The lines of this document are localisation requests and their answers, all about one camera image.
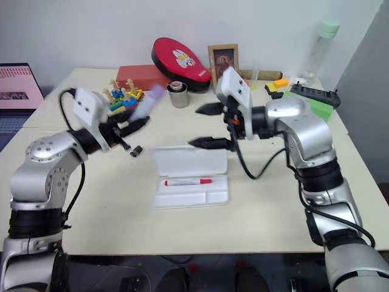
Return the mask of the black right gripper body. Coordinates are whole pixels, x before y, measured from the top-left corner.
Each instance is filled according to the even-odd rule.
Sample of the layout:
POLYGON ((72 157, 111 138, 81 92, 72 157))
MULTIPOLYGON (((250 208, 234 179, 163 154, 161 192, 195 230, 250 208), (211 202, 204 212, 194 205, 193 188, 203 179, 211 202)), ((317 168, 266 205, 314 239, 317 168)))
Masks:
POLYGON ((238 109, 238 102, 232 96, 228 96, 225 101, 223 121, 230 133, 230 139, 222 139, 223 146, 228 151, 238 151, 238 141, 246 137, 246 130, 242 112, 238 109))

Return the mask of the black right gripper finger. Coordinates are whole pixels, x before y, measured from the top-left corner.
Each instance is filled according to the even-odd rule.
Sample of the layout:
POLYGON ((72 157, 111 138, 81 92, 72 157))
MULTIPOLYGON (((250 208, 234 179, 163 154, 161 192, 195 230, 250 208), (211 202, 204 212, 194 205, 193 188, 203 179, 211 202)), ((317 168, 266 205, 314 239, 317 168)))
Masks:
POLYGON ((206 116, 218 116, 224 112, 225 106, 221 102, 206 103, 201 105, 195 113, 206 116))
POLYGON ((235 151, 235 144, 227 138, 199 137, 188 141, 188 144, 206 150, 225 149, 227 151, 235 151))

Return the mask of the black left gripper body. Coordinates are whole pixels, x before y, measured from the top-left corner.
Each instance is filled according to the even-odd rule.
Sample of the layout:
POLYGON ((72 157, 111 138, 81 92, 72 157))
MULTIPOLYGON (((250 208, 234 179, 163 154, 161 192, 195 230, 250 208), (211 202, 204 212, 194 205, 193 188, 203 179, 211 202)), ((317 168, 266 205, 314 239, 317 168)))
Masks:
POLYGON ((123 138, 128 134, 129 125, 118 123, 115 120, 108 120, 99 124, 98 129, 110 148, 114 146, 122 146, 124 150, 128 151, 131 146, 127 144, 123 138))

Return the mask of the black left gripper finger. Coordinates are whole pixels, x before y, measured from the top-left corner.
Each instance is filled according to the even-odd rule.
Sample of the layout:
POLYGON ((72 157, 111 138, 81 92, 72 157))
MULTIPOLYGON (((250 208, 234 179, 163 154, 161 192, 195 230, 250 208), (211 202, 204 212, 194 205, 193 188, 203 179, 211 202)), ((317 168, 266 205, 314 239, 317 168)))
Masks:
POLYGON ((109 123, 124 123, 131 117, 131 111, 123 111, 121 113, 113 114, 108 117, 109 123))
POLYGON ((126 127, 120 129, 120 134, 133 134, 136 131, 139 131, 148 123, 149 119, 149 116, 145 116, 128 122, 128 125, 126 127))

